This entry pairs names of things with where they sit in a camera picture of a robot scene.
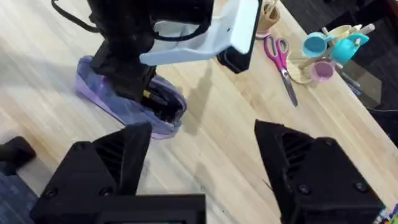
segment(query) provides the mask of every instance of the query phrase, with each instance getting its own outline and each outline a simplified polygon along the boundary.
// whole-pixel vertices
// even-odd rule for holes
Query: black cable
[[[55,3],[55,1],[58,1],[58,0],[51,0],[51,5],[59,14],[61,14],[61,16],[65,17],[66,19],[68,19],[69,21],[75,23],[76,25],[79,25],[81,28],[87,30],[88,32],[92,32],[92,33],[99,33],[100,32],[100,30],[97,27],[90,26],[87,23],[85,23],[82,20],[80,20],[79,18],[71,15],[69,12],[61,9],[61,7],[59,7]]]

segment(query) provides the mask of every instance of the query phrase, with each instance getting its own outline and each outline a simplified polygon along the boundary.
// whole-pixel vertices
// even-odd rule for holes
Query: pink scissors handle
[[[289,43],[285,39],[276,40],[274,36],[269,35],[264,40],[264,49],[267,56],[274,61],[279,70],[286,68]]]

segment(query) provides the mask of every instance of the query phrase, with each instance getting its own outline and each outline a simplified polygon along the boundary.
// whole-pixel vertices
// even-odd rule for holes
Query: purple cloth
[[[181,127],[181,117],[187,110],[187,103],[171,83],[159,75],[156,75],[151,81],[162,91],[172,93],[181,104],[182,109],[176,113],[174,120],[171,123],[166,123],[156,117],[150,108],[115,94],[105,77],[97,75],[91,69],[91,59],[91,56],[84,56],[79,60],[75,83],[76,92],[88,98],[124,125],[150,122],[154,139],[167,139],[175,136]]]

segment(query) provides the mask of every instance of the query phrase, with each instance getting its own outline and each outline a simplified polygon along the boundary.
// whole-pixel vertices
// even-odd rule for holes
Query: pink cup
[[[336,62],[332,59],[321,59],[314,62],[311,68],[311,77],[314,80],[324,82],[329,80],[335,73]]]

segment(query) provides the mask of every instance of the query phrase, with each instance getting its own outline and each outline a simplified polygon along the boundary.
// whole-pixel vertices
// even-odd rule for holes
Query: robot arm
[[[149,52],[140,55],[140,60],[147,65],[207,60],[230,47],[247,54],[252,47],[258,9],[258,0],[229,0],[204,34],[177,43],[156,40]],[[154,28],[160,34],[178,37],[194,33],[197,26],[159,22]]]
[[[64,17],[104,37],[91,67],[115,92],[140,102],[156,65],[218,60],[234,73],[249,68],[262,0],[229,0],[220,17],[213,0],[88,0],[96,27],[59,8]]]

